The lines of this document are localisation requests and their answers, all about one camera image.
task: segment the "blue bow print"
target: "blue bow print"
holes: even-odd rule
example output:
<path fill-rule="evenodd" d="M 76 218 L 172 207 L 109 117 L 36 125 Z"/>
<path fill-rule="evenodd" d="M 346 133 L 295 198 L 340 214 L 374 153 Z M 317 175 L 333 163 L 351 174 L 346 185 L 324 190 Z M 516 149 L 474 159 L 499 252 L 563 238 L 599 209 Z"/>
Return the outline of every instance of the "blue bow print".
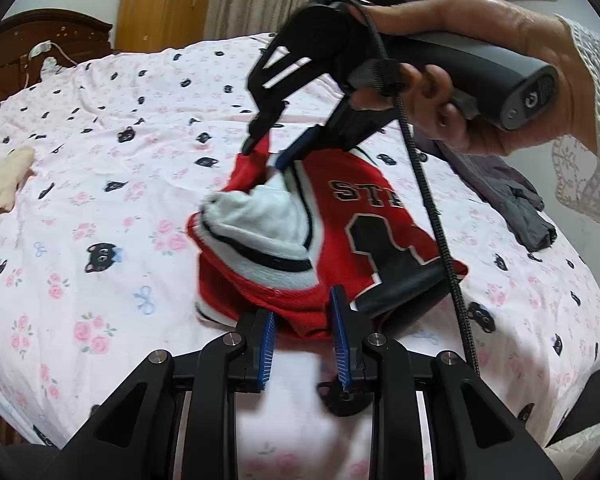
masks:
<path fill-rule="evenodd" d="M 142 301 L 142 303 L 138 305 L 138 310 L 142 310 L 142 313 L 145 316 L 150 316 L 155 310 L 154 302 L 151 301 L 151 293 L 152 289 L 149 285 L 141 286 L 140 292 L 134 293 L 134 298 Z"/>
<path fill-rule="evenodd" d="M 125 254 L 125 250 L 122 247 L 114 247 L 113 248 L 113 258 L 112 262 L 117 262 L 119 264 L 122 263 L 122 256 Z"/>
<path fill-rule="evenodd" d="M 34 243 L 33 248 L 36 250 L 36 258 L 39 258 L 44 253 L 46 253 L 46 249 L 45 249 L 44 245 L 41 244 L 40 242 Z"/>

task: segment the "wooden headboard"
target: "wooden headboard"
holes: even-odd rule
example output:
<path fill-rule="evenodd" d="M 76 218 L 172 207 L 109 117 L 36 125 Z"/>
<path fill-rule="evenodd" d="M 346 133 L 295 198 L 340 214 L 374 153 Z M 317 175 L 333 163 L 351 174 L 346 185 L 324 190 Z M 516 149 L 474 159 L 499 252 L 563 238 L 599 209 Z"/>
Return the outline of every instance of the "wooden headboard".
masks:
<path fill-rule="evenodd" d="M 35 9 L 21 12 L 0 23 L 0 101 L 25 86 L 40 81 L 42 62 L 49 56 L 62 66 L 72 66 L 53 47 L 34 57 L 29 51 L 37 44 L 51 40 L 75 62 L 80 63 L 112 53 L 109 44 L 111 25 L 86 14 L 64 9 Z"/>

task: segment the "human hand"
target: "human hand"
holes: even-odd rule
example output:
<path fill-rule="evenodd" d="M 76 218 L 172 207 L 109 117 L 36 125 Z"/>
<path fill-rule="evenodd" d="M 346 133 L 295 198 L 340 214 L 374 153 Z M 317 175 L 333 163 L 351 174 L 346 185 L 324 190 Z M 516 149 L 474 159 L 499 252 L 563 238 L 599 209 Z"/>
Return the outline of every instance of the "human hand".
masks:
<path fill-rule="evenodd" d="M 363 22 L 355 8 L 349 9 Z M 442 140 L 457 152 L 509 155 L 516 149 L 571 134 L 596 152 L 593 81 L 573 44 L 569 26 L 560 18 L 502 0 L 423 0 L 366 9 L 378 30 L 385 34 L 446 30 L 542 59 L 557 70 L 556 102 L 531 123 L 508 132 L 482 117 L 465 120 L 449 102 L 453 83 L 439 66 L 428 65 L 421 73 L 409 64 L 402 64 L 408 85 L 402 98 L 410 123 L 419 126 L 431 139 Z M 353 108 L 370 110 L 392 106 L 391 99 L 380 96 L 373 88 L 356 91 L 350 104 Z"/>

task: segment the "metal bolt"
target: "metal bolt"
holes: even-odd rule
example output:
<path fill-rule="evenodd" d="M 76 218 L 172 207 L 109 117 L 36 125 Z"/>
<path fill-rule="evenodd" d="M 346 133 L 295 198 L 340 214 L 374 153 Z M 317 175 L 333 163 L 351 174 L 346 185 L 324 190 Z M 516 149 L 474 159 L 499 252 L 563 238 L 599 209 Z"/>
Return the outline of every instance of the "metal bolt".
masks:
<path fill-rule="evenodd" d="M 458 354 L 456 354 L 455 352 L 451 352 L 451 351 L 446 351 L 446 352 L 442 352 L 442 354 L 440 354 L 440 360 L 445 364 L 445 365 L 457 365 L 458 361 L 460 360 L 460 358 L 458 357 Z"/>
<path fill-rule="evenodd" d="M 228 332 L 222 336 L 222 342 L 227 346 L 236 346 L 242 342 L 242 336 L 237 332 Z"/>
<path fill-rule="evenodd" d="M 366 341 L 371 346 L 382 346 L 384 343 L 386 343 L 386 337 L 378 332 L 373 332 L 372 334 L 366 336 Z"/>
<path fill-rule="evenodd" d="M 159 365 L 167 360 L 168 354 L 166 350 L 154 350 L 149 354 L 149 361 L 154 365 Z"/>

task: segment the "black handheld controller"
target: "black handheld controller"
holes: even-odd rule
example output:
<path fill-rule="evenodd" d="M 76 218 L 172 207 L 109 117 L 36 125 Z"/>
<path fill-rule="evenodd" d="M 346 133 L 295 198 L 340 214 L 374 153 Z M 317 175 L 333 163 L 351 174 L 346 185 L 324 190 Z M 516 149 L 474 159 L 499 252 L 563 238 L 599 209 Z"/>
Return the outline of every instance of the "black handheld controller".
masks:
<path fill-rule="evenodd" d="M 384 4 L 378 0 L 374 3 Z M 558 92 L 558 75 L 553 66 L 483 41 L 441 31 L 412 36 L 384 35 L 382 40 L 392 59 L 420 70 L 428 64 L 446 70 L 455 88 L 451 102 L 468 120 L 481 116 L 502 130 L 517 130 L 549 107 Z M 279 48 L 282 52 L 286 49 L 288 54 L 270 62 Z M 289 95 L 323 73 L 333 77 L 345 97 L 311 149 L 351 149 L 397 119 L 395 109 L 359 111 L 348 105 L 354 91 L 374 86 L 377 57 L 369 31 L 350 14 L 346 4 L 310 4 L 296 11 L 265 49 L 248 78 L 248 89 L 259 114 L 250 124 L 250 138 L 242 152 L 249 153 L 278 121 Z M 272 84 L 272 79 L 301 59 L 309 61 Z"/>

